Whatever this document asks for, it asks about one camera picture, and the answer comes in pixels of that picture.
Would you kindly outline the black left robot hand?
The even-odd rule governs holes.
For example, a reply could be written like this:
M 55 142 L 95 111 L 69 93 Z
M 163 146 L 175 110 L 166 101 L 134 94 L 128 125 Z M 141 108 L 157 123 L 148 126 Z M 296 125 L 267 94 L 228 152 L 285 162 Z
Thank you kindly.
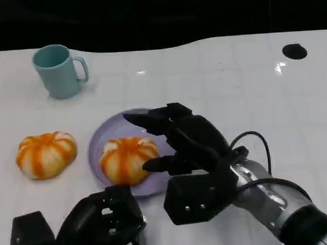
M 62 224 L 56 245 L 140 245 L 146 227 L 128 185 L 114 185 L 80 200 Z

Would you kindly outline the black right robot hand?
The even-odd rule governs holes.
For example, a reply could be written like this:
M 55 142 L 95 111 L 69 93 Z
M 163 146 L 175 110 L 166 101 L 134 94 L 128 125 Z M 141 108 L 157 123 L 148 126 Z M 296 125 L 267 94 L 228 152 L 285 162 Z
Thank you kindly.
M 149 172 L 168 172 L 169 175 L 189 174 L 204 170 L 215 177 L 237 181 L 230 168 L 231 150 L 215 126 L 205 117 L 193 114 L 180 103 L 170 103 L 147 113 L 125 113 L 128 122 L 146 129 L 152 135 L 163 135 L 175 154 L 151 159 L 143 164 Z

